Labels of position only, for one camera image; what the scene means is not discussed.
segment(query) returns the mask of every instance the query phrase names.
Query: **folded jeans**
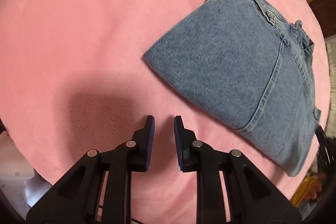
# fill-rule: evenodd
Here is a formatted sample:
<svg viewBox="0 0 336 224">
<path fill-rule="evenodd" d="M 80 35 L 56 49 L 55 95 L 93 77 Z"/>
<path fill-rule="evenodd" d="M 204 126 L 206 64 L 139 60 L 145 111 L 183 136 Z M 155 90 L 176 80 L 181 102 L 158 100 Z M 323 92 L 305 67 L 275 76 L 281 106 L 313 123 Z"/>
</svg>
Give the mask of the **folded jeans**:
<svg viewBox="0 0 336 224">
<path fill-rule="evenodd" d="M 265 0 L 207 0 L 143 58 L 181 95 L 296 176 L 320 119 L 313 49 L 302 22 L 289 24 Z"/>
</svg>

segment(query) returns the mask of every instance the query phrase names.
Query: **pink bedsheet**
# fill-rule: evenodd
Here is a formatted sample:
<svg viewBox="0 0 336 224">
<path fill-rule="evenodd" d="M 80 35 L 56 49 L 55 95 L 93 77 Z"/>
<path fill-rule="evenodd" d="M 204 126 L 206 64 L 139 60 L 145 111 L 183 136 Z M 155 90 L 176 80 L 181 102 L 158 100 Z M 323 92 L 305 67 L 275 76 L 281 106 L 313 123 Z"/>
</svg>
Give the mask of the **pink bedsheet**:
<svg viewBox="0 0 336 224">
<path fill-rule="evenodd" d="M 133 217 L 194 223 L 196 176 L 177 164 L 173 117 L 217 150 L 241 150 L 288 198 L 301 173 L 283 169 L 232 130 L 190 104 L 142 61 L 142 54 L 205 0 L 0 0 L 0 117 L 32 166 L 55 183 L 87 150 L 128 140 L 154 115 L 152 162 L 134 174 Z M 267 0 L 315 42 L 316 105 L 324 127 L 330 82 L 320 26 L 305 0 Z"/>
</svg>

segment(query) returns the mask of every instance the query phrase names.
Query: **jeans seam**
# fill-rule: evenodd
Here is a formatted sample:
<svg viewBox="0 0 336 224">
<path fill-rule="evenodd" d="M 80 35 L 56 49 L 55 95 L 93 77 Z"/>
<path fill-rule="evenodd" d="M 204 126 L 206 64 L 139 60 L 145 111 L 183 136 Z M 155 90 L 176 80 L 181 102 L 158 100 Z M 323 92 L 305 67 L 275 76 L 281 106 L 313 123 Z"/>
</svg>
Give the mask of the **jeans seam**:
<svg viewBox="0 0 336 224">
<path fill-rule="evenodd" d="M 267 15 L 265 14 L 265 12 L 262 10 L 262 4 L 260 4 L 257 0 L 250 0 L 254 3 L 254 5 L 257 7 L 259 13 L 261 13 L 261 15 L 263 16 L 263 18 L 270 24 L 272 25 L 268 20 L 267 20 Z"/>
<path fill-rule="evenodd" d="M 279 53 L 278 53 L 278 57 L 277 57 L 277 61 L 275 63 L 274 69 L 272 71 L 272 74 L 270 76 L 270 79 L 265 87 L 265 90 L 260 98 L 260 101 L 258 103 L 257 109 L 256 111 L 253 113 L 252 118 L 250 119 L 250 121 L 247 123 L 247 125 L 245 125 L 244 127 L 240 128 L 240 129 L 236 129 L 239 132 L 242 133 L 248 133 L 250 131 L 252 131 L 256 125 L 258 124 L 258 121 L 261 117 L 261 115 L 264 112 L 265 109 L 265 105 L 267 103 L 267 100 L 272 92 L 272 89 L 274 87 L 274 84 L 278 78 L 278 74 L 281 68 L 281 64 L 282 64 L 282 55 L 283 55 L 283 49 L 284 49 L 284 44 L 283 42 L 280 43 L 280 48 L 279 48 Z"/>
<path fill-rule="evenodd" d="M 298 67 L 298 70 L 299 70 L 299 72 L 300 72 L 300 74 L 301 74 L 302 81 L 303 81 L 303 85 L 304 85 L 305 89 L 307 90 L 308 96 L 309 96 L 309 98 L 310 98 L 310 106 L 311 106 L 311 107 L 315 107 L 314 104 L 313 104 L 313 102 L 312 102 L 312 100 L 311 100 L 312 95 L 311 95 L 311 90 L 310 90 L 310 88 L 309 88 L 309 86 L 308 86 L 308 81 L 307 81 L 307 79 L 306 79 L 307 76 L 306 76 L 305 73 L 302 72 L 302 70 L 301 70 L 301 68 L 300 68 L 300 65 L 299 65 L 299 62 L 298 62 L 298 60 L 297 60 L 295 54 L 292 52 L 291 48 L 289 47 L 288 42 L 286 42 L 286 41 L 281 37 L 280 32 L 275 28 L 275 26 L 273 26 L 273 25 L 267 20 L 267 18 L 266 18 L 265 15 L 263 14 L 263 12 L 260 11 L 260 8 L 257 6 L 257 3 L 256 3 L 256 2 L 257 2 L 257 0 L 254 0 L 254 1 L 253 1 L 253 3 L 256 5 L 258 11 L 259 11 L 259 12 L 263 15 L 263 17 L 266 19 L 266 22 L 267 22 L 269 25 L 271 25 L 271 26 L 273 27 L 273 29 L 278 33 L 278 35 L 279 35 L 281 41 L 283 41 L 283 42 L 286 44 L 287 48 L 288 48 L 289 51 L 291 52 L 291 54 L 292 54 L 292 56 L 293 56 L 293 58 L 294 58 L 294 61 L 295 61 L 295 63 L 296 63 L 296 66 Z"/>
<path fill-rule="evenodd" d="M 294 108 L 293 108 L 292 111 L 291 111 L 291 115 L 290 115 L 290 117 L 293 117 L 293 111 L 294 111 Z M 290 127 L 289 124 L 290 124 L 290 120 L 288 121 L 288 126 L 287 126 L 287 128 L 286 128 L 286 132 L 288 132 L 288 130 L 289 130 L 289 127 Z M 285 141 L 283 142 L 282 147 L 278 148 L 278 149 L 275 151 L 275 153 L 274 153 L 273 155 L 270 155 L 270 157 L 271 157 L 272 159 L 276 158 L 276 157 L 279 155 L 279 153 L 280 153 L 281 151 L 283 151 L 283 147 L 285 146 L 284 143 L 286 143 L 286 139 L 285 139 Z"/>
</svg>

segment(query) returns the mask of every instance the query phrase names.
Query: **jeans pocket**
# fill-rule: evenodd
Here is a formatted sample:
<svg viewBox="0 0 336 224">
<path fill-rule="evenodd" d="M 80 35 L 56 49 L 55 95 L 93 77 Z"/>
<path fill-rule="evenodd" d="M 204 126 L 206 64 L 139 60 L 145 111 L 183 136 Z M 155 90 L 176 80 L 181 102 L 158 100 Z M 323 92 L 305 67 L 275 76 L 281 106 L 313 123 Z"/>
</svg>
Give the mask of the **jeans pocket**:
<svg viewBox="0 0 336 224">
<path fill-rule="evenodd" d="M 263 94 L 260 98 L 257 109 L 254 112 L 250 121 L 247 123 L 247 125 L 244 126 L 243 128 L 237 129 L 238 132 L 243 133 L 243 134 L 247 134 L 247 133 L 251 132 L 255 128 L 255 126 L 257 125 L 257 123 L 259 121 L 259 118 L 264 111 L 264 107 L 265 107 L 265 104 L 267 103 L 268 97 L 269 97 L 270 93 L 272 92 L 273 86 L 276 83 L 277 76 L 279 74 L 281 64 L 282 64 L 282 60 L 283 60 L 283 50 L 284 50 L 284 42 L 281 42 L 280 47 L 279 47 L 279 53 L 278 53 L 277 61 L 275 63 L 273 72 L 272 72 L 272 74 L 269 78 L 269 81 L 266 85 L 266 88 L 265 88 L 265 90 L 264 90 L 264 92 L 263 92 Z"/>
<path fill-rule="evenodd" d="M 305 63 L 307 64 L 307 67 L 312 66 L 313 62 L 313 51 L 314 51 L 314 44 L 308 46 L 307 48 L 301 50 L 301 55 Z"/>
</svg>

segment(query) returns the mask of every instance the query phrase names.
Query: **black cable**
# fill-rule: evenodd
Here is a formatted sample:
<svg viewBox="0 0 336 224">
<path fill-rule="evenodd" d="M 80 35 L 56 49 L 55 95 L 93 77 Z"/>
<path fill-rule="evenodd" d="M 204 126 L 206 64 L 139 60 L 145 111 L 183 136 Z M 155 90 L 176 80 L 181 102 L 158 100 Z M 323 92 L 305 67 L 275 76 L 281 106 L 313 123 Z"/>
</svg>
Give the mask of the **black cable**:
<svg viewBox="0 0 336 224">
<path fill-rule="evenodd" d="M 138 223 L 138 224 L 143 224 L 142 222 L 140 221 L 137 221 L 136 219 L 132 218 L 132 221 L 135 222 L 135 223 Z"/>
</svg>

